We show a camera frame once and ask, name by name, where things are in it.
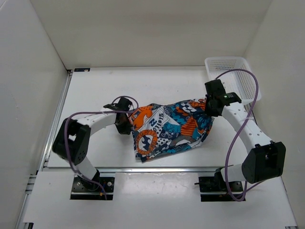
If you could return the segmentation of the colourful patterned shorts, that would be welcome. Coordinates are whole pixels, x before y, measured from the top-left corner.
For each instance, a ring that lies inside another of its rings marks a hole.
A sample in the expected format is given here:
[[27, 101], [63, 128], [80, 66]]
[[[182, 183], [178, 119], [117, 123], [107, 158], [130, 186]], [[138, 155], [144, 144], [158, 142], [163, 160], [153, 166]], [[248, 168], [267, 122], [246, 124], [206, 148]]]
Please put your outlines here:
[[129, 116], [135, 157], [146, 162], [200, 146], [214, 122], [205, 107], [206, 99], [199, 98], [136, 109]]

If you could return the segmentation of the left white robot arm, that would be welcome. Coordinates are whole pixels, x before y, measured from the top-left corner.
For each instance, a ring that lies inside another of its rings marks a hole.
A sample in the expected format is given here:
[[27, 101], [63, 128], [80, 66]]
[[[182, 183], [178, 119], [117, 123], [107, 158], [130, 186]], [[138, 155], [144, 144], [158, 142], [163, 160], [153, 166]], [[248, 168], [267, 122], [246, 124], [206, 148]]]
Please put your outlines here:
[[132, 125], [130, 96], [119, 96], [97, 112], [77, 112], [64, 119], [52, 145], [52, 151], [67, 161], [82, 185], [91, 192], [105, 193], [100, 172], [87, 157], [90, 137], [107, 126], [114, 125], [119, 134], [129, 135]]

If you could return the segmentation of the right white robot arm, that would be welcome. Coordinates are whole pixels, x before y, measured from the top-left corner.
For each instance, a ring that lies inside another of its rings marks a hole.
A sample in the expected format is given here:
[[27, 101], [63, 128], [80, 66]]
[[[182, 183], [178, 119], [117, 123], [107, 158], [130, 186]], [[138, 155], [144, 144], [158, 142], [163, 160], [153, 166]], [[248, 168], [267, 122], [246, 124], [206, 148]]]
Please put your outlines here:
[[219, 169], [214, 186], [221, 191], [232, 182], [246, 181], [255, 184], [280, 177], [283, 174], [286, 147], [274, 142], [249, 119], [241, 99], [236, 93], [227, 93], [220, 80], [205, 84], [208, 116], [222, 116], [234, 128], [246, 148], [247, 157], [243, 163]]

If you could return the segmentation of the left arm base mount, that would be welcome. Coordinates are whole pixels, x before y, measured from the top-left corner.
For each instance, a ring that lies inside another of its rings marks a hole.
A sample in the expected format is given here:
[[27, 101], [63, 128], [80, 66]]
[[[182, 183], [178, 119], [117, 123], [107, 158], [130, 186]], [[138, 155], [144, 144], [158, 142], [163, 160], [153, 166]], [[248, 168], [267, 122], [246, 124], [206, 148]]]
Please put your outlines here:
[[74, 176], [71, 187], [71, 200], [113, 200], [115, 176], [100, 175], [100, 185], [103, 189], [91, 182], [83, 180], [79, 176]]

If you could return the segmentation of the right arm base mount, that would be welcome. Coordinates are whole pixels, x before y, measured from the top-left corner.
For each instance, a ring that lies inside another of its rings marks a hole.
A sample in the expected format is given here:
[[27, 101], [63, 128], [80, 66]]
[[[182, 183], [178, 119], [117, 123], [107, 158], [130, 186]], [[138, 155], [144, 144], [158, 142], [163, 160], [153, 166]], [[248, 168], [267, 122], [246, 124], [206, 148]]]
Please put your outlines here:
[[[199, 187], [201, 202], [234, 201], [227, 191], [226, 184], [218, 185], [214, 177], [198, 177], [194, 185]], [[241, 198], [244, 192], [242, 182], [230, 182], [229, 187], [235, 198]]]

